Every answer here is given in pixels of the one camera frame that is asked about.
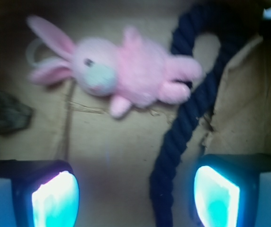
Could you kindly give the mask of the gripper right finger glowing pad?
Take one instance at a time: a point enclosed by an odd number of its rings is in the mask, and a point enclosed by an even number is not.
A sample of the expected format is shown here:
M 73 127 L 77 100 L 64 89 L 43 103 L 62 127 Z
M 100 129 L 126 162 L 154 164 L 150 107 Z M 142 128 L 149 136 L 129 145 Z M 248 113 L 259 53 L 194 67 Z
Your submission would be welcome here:
M 193 178 L 205 227 L 271 227 L 271 154 L 208 154 Z

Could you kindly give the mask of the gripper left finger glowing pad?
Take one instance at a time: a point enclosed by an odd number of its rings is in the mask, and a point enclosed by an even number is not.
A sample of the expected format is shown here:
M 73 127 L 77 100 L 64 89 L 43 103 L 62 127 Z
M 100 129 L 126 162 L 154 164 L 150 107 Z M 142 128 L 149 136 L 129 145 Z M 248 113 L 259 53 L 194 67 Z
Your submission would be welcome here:
M 0 227 L 73 227 L 80 190 L 63 160 L 0 160 Z

